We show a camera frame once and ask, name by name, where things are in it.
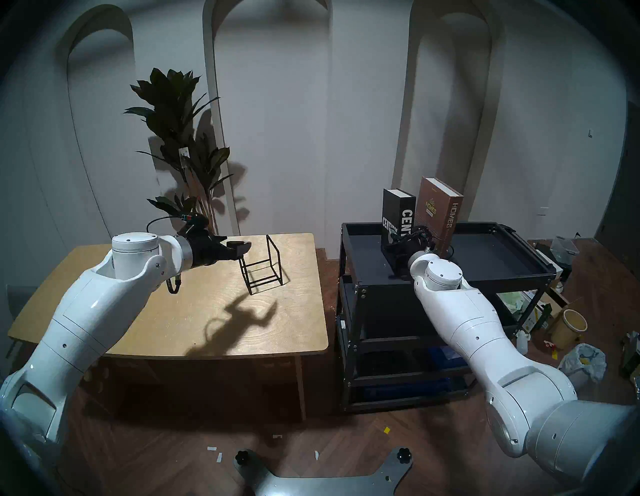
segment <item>black wire cube frame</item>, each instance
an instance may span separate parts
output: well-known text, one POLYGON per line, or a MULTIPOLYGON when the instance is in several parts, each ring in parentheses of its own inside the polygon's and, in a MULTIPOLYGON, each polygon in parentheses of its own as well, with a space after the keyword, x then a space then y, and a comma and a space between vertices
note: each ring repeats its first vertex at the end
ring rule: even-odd
POLYGON ((280 250, 278 249, 278 247, 276 246, 276 244, 273 242, 273 240, 271 239, 271 236, 269 236, 267 234, 267 252, 269 253, 269 258, 268 259, 264 259, 264 260, 260 260, 259 262, 254 262, 252 264, 247 264, 244 261, 244 256, 242 256, 238 261, 240 262, 240 272, 242 273, 242 278, 244 279, 244 284, 246 286, 246 288, 249 291, 249 294, 253 294, 252 289, 257 288, 258 286, 262 286, 264 284, 268 284, 270 282, 279 282, 280 285, 282 286, 282 265, 280 263, 280 250), (273 256, 271 254, 271 246, 273 246, 273 249, 276 250, 276 253, 278 255, 278 272, 276 272, 276 269, 273 267, 273 256), (254 265, 258 265, 258 264, 263 264, 265 262, 269 262, 269 267, 271 267, 271 271, 273 272, 273 275, 269 275, 267 277, 262 277, 260 279, 256 279, 255 281, 251 281, 249 279, 249 271, 248 271, 248 267, 252 267, 254 265))

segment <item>bottle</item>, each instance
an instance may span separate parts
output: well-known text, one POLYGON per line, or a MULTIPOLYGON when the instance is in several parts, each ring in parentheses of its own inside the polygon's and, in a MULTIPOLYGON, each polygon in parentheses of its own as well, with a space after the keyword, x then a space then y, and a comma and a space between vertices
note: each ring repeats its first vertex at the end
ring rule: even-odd
POLYGON ((516 334, 516 349, 523 355, 529 352, 529 339, 527 339, 527 333, 522 329, 516 334))

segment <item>book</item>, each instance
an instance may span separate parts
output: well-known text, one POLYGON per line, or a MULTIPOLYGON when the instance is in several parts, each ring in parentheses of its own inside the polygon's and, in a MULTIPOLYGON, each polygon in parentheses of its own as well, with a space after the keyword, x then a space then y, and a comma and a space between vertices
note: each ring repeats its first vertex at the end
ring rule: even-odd
POLYGON ((429 229, 435 253, 441 258, 447 257, 462 199, 463 195, 434 177, 423 177, 420 182, 415 223, 429 229))
POLYGON ((395 241, 392 234, 400 236, 411 234, 414 218, 415 196, 401 189, 385 189, 383 191, 380 248, 392 267, 395 266, 395 262, 390 259, 390 255, 386 251, 387 246, 395 241))

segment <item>brown book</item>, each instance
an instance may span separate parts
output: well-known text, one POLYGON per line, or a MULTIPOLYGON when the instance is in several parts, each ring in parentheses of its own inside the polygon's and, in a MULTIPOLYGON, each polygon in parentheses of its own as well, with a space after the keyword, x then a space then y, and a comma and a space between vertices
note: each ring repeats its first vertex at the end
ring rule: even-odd
POLYGON ((415 204, 415 224, 427 226, 436 242, 435 252, 445 258, 456 228, 463 196, 434 177, 423 177, 415 204))

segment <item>potted plant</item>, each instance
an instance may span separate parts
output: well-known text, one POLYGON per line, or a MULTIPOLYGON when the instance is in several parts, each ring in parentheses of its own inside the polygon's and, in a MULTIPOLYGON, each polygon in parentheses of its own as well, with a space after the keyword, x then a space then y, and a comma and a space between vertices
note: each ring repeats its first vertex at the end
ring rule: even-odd
POLYGON ((138 153, 168 163, 180 173, 189 193, 187 198, 175 195, 173 200, 165 196, 147 200, 171 216, 200 211, 209 219, 209 230, 214 234, 216 222, 211 206, 212 191, 231 176, 229 174, 218 179, 220 166, 229 157, 229 148, 212 147, 206 135, 194 138, 194 117, 219 98, 212 98, 198 107, 205 93, 192 104, 192 94, 199 79, 199 76, 193 77, 192 71, 183 74, 169 70, 165 75, 155 68, 151 71, 149 81, 138 81, 138 86, 131 85, 131 89, 153 108, 131 107, 124 113, 142 117, 151 132, 163 141, 160 146, 161 157, 141 150, 138 153))

